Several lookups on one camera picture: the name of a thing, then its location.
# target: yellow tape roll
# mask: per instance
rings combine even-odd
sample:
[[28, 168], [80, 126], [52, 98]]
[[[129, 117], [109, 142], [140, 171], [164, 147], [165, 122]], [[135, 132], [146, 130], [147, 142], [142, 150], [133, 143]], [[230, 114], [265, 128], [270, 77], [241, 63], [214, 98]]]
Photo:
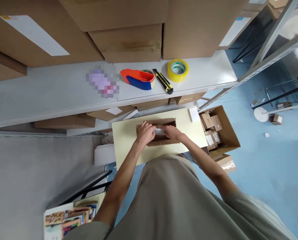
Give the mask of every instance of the yellow tape roll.
[[173, 82], [182, 82], [188, 72], [189, 66], [182, 59], [174, 59], [168, 64], [168, 78]]

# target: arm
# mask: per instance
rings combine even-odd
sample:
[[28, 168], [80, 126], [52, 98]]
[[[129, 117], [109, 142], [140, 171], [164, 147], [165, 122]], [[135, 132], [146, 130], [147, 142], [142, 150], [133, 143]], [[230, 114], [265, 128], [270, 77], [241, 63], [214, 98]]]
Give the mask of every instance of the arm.
[[168, 138], [176, 139], [184, 144], [197, 160], [202, 171], [210, 178], [217, 187], [223, 200], [235, 191], [239, 191], [227, 173], [216, 163], [208, 154], [206, 154], [198, 145], [189, 139], [184, 133], [180, 132], [174, 126], [164, 126], [165, 134]]
[[129, 189], [138, 157], [147, 143], [152, 141], [155, 137], [155, 128], [156, 127], [152, 126], [152, 124], [147, 124], [145, 121], [143, 122], [138, 137], [117, 172], [99, 211], [92, 221], [104, 222], [114, 227], [116, 216]]

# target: hand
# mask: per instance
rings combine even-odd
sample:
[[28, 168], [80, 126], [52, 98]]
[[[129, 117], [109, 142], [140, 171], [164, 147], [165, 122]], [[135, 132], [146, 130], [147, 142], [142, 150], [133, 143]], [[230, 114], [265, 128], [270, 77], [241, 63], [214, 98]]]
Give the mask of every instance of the hand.
[[184, 133], [182, 133], [179, 129], [177, 129], [175, 126], [163, 126], [161, 127], [165, 131], [165, 135], [170, 139], [175, 139], [179, 142], [181, 142], [181, 139], [186, 136]]
[[144, 121], [135, 141], [145, 147], [145, 145], [155, 138], [156, 134], [154, 129], [156, 129], [156, 126], [152, 126], [152, 124], [148, 124]]

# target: brown tape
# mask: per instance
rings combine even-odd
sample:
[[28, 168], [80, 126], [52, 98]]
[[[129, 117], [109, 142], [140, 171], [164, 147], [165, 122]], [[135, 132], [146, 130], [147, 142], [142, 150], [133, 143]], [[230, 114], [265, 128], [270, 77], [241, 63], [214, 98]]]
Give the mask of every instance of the brown tape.
[[161, 41], [121, 42], [106, 48], [99, 48], [102, 53], [110, 52], [155, 52], [161, 51]]

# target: yellow cardboard sheet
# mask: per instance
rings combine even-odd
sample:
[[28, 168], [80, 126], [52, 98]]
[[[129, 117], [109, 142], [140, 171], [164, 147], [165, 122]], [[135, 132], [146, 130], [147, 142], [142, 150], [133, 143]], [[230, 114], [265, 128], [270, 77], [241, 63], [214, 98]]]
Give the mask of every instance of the yellow cardboard sheet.
[[[176, 118], [177, 128], [185, 133], [194, 143], [199, 147], [208, 145], [201, 122], [191, 122], [189, 108], [114, 122], [112, 123], [112, 129], [117, 169], [120, 168], [136, 139], [135, 126], [142, 124], [144, 120], [156, 120], [161, 118]], [[164, 154], [179, 154], [187, 151], [188, 149], [182, 143], [151, 147], [145, 146], [136, 164], [146, 163]]]

